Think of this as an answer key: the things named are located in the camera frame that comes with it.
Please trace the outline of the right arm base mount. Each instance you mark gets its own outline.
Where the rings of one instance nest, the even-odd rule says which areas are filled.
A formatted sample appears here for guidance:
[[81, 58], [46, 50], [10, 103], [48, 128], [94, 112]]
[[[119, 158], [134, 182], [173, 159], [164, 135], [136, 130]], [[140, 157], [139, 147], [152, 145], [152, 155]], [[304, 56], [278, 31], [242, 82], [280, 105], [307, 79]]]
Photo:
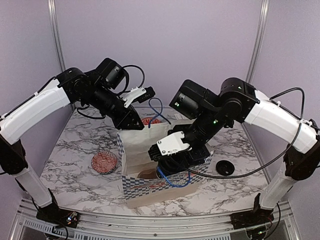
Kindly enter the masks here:
[[273, 210], [248, 210], [233, 213], [230, 220], [235, 230], [261, 225], [274, 220]]

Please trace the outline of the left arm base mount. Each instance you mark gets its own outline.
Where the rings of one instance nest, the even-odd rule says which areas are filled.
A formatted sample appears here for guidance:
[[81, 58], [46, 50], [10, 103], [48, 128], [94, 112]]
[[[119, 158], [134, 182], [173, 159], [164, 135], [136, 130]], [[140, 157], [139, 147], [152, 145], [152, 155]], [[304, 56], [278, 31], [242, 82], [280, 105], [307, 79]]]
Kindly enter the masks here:
[[60, 227], [76, 228], [79, 223], [80, 213], [66, 209], [39, 208], [36, 214], [38, 220], [56, 224]]

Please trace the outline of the blue checkered paper bag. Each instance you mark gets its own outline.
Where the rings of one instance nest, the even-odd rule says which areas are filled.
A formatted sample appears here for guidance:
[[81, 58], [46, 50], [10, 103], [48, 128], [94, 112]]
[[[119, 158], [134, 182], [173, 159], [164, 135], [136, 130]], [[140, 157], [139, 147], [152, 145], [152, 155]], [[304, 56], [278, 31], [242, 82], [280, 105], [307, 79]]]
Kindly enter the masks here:
[[188, 127], [192, 120], [180, 113], [170, 123], [156, 123], [145, 126], [143, 130], [121, 130], [116, 134], [118, 155], [121, 160], [122, 190], [127, 207], [130, 209], [172, 200], [196, 192], [204, 180], [212, 160], [213, 152], [205, 145], [194, 155], [191, 153], [182, 160], [174, 156], [174, 160], [187, 164], [187, 168], [196, 172], [179, 169], [177, 165], [169, 166], [166, 161], [151, 160], [148, 150], [168, 135], [175, 126]]

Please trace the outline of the brown cardboard cup carrier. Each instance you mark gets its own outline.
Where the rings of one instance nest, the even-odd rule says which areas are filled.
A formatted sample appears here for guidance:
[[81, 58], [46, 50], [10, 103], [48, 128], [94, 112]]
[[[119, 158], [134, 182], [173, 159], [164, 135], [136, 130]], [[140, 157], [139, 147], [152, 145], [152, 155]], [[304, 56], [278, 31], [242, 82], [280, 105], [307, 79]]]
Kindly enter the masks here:
[[152, 180], [152, 179], [158, 179], [157, 172], [155, 168], [151, 169], [146, 169], [141, 171], [137, 178], [139, 179], [147, 179], [147, 180]]

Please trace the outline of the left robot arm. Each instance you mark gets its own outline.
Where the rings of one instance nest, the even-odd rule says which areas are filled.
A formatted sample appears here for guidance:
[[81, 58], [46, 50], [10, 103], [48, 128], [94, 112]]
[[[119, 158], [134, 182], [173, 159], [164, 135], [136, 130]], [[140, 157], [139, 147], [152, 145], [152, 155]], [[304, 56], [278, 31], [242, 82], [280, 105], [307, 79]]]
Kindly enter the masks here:
[[140, 85], [115, 93], [122, 80], [127, 84], [130, 81], [126, 68], [110, 58], [87, 72], [71, 67], [52, 77], [40, 90], [0, 118], [2, 170], [15, 178], [53, 223], [63, 219], [63, 211], [28, 164], [21, 137], [52, 113], [76, 102], [93, 106], [99, 110], [100, 119], [111, 118], [118, 130], [142, 130], [144, 124], [132, 103], [144, 102], [148, 89]]

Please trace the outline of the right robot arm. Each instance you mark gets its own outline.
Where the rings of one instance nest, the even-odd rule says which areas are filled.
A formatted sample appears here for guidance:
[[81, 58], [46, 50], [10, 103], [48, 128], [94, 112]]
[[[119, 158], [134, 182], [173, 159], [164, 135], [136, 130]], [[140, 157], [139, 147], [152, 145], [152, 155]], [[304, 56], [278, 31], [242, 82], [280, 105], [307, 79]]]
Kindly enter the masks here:
[[269, 217], [289, 189], [309, 178], [319, 165], [320, 137], [314, 122], [293, 116], [274, 97], [239, 78], [226, 79], [219, 94], [187, 79], [170, 106], [192, 120], [192, 124], [169, 135], [172, 142], [161, 151], [163, 155], [195, 150], [234, 122], [260, 127], [288, 143], [277, 175], [255, 197], [253, 209], [232, 216], [237, 222], [258, 224]]

